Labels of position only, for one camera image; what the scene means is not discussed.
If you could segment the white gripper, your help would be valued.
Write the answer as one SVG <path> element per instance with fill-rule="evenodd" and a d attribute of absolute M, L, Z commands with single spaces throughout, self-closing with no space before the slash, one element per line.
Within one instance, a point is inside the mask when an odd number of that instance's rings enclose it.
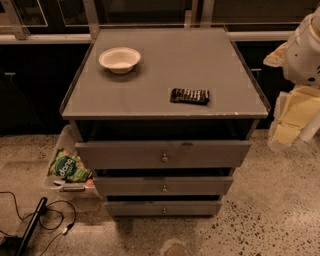
<path fill-rule="evenodd" d="M 282 67 L 287 43 L 268 54 L 263 64 Z M 276 100 L 274 121 L 268 133 L 270 148 L 286 148 L 292 145 L 300 132 L 320 111 L 320 89 L 298 84 L 289 93 L 281 92 Z"/>

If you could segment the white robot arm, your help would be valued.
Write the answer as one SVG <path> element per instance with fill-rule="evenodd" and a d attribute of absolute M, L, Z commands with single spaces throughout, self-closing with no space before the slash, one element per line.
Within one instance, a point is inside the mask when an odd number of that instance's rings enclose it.
<path fill-rule="evenodd" d="M 275 103 L 268 145 L 282 150 L 300 138 L 307 142 L 319 130 L 320 114 L 320 8 L 306 16 L 289 39 L 263 61 L 281 67 L 294 84 Z"/>

